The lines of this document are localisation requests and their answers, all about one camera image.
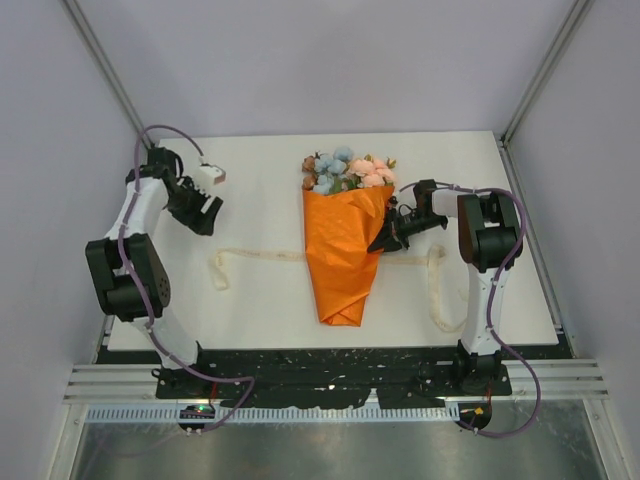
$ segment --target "white table surface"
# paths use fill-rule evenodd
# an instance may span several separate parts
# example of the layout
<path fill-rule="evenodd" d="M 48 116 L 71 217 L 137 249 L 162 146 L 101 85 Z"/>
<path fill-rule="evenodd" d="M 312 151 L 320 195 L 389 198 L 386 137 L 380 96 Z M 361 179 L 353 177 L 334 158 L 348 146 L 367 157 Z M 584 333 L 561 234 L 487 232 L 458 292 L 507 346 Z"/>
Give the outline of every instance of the white table surface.
<path fill-rule="evenodd" d="M 429 318 L 424 266 L 381 264 L 360 328 L 320 324 L 305 263 L 227 257 L 231 288 L 217 291 L 207 260 L 218 248 L 303 252 L 300 164 L 316 150 L 342 145 L 356 155 L 398 159 L 399 185 L 420 179 L 468 187 L 509 188 L 491 132 L 304 135 L 198 139 L 210 163 L 227 171 L 218 195 L 224 205 L 213 237 L 200 237 L 163 212 L 153 237 L 169 274 L 171 305 L 185 329 L 205 349 L 357 348 L 455 345 L 459 334 L 443 333 Z M 177 152 L 187 173 L 197 154 L 187 141 L 160 142 Z M 407 190 L 401 203 L 413 203 Z M 448 256 L 441 267 L 444 320 L 466 313 L 467 267 L 458 253 L 456 220 L 410 238 L 409 252 L 426 255 L 432 243 Z M 555 344 L 557 337 L 525 245 L 507 283 L 501 335 L 515 345 Z M 110 350 L 150 350 L 130 325 L 116 321 Z"/>

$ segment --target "bouquet wrapped in orange cloth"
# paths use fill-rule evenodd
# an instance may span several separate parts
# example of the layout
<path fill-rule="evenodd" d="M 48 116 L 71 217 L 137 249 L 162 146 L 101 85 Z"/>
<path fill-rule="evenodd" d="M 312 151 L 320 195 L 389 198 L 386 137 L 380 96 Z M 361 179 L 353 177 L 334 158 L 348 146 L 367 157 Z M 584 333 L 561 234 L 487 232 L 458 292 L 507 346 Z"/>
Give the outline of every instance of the bouquet wrapped in orange cloth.
<path fill-rule="evenodd" d="M 318 318 L 360 326 L 380 253 L 367 248 L 382 228 L 393 195 L 395 160 L 353 158 L 342 147 L 302 165 L 305 254 Z"/>

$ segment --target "white wall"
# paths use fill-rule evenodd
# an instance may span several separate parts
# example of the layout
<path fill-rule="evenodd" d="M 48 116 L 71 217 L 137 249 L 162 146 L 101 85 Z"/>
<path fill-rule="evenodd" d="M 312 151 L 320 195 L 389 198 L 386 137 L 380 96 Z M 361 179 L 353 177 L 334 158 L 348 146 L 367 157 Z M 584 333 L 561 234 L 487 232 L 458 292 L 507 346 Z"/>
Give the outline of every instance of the white wall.
<path fill-rule="evenodd" d="M 580 351 L 640 455 L 640 3 L 600 0 L 516 135 L 527 201 Z"/>
<path fill-rule="evenodd" d="M 134 136 L 58 2 L 0 2 L 0 476 L 42 478 L 103 315 L 84 260 Z"/>
<path fill-rule="evenodd" d="M 147 122 L 502 131 L 572 0 L 81 0 Z"/>

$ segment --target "orange cloth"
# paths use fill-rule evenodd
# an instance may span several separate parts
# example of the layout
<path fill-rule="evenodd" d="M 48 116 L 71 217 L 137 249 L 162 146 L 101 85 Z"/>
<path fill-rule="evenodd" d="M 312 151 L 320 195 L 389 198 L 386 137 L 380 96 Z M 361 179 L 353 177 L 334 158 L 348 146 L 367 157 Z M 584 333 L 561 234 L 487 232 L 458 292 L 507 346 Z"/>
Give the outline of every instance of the orange cloth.
<path fill-rule="evenodd" d="M 321 322 L 362 323 L 381 253 L 367 248 L 382 228 L 393 190 L 359 188 L 327 196 L 302 191 L 305 254 Z"/>

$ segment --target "robotic arm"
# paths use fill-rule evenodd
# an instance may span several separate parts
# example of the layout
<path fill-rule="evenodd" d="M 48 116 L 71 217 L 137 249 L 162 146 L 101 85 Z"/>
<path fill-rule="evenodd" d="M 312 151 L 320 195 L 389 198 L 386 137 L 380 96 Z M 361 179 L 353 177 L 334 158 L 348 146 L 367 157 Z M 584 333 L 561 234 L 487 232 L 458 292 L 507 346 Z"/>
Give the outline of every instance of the robotic arm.
<path fill-rule="evenodd" d="M 449 218 L 458 219 L 460 255 L 469 268 L 469 306 L 452 373 L 464 390 L 483 393 L 486 385 L 500 374 L 501 346 L 488 328 L 487 315 L 496 273 L 520 234 L 515 206 L 501 193 L 477 195 L 439 188 L 434 180 L 416 183 L 413 194 L 415 210 L 400 215 L 393 205 L 369 251 L 407 249 L 410 235 L 438 226 L 446 228 Z M 490 314 L 496 333 L 500 329 L 504 287 L 514 261 L 521 253 L 522 246 L 495 285 Z"/>
<path fill-rule="evenodd" d="M 135 192 L 133 170 L 127 176 L 127 196 L 118 218 L 105 238 L 89 242 L 85 255 L 102 311 L 129 322 L 149 340 L 145 305 L 130 275 L 123 273 L 117 247 L 119 230 L 134 195 L 138 199 L 129 215 L 124 234 L 127 258 L 142 280 L 153 307 L 153 333 L 167 351 L 186 365 L 198 363 L 199 345 L 183 329 L 169 307 L 171 284 L 153 246 L 151 236 L 163 209 L 198 235 L 212 235 L 222 200 L 208 190 L 224 181 L 225 173 L 215 165 L 202 164 L 194 177 L 183 175 L 182 160 L 165 148 L 149 151 L 140 168 L 139 192 Z M 164 370 L 181 367 L 158 350 Z"/>

